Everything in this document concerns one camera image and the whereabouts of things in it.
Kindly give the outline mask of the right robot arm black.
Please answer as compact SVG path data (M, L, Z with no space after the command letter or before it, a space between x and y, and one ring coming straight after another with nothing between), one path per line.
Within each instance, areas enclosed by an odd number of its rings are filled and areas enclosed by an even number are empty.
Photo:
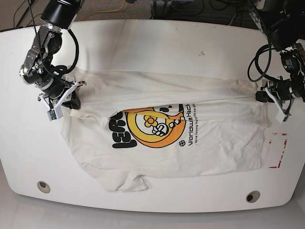
M51 0L41 15L43 25L35 29L35 38L28 51L20 76L26 84L33 84L48 98L49 107L64 97L73 82L64 78L75 67L79 58L79 43L71 31L81 0ZM61 30L67 30L75 44L75 58L71 67L52 65L52 59L62 46Z

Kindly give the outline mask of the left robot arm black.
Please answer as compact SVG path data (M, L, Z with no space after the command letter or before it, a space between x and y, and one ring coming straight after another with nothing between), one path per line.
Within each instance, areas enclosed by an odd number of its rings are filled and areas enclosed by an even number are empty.
M305 98L305 49L298 40L305 35L305 2L303 0L249 0L249 14L267 44L260 47L250 64L260 76L249 80L256 83L266 79L266 84L255 94L257 101L274 103L280 121L291 115L295 99ZM267 71L271 65L272 52L280 54L284 70L289 78L272 77Z

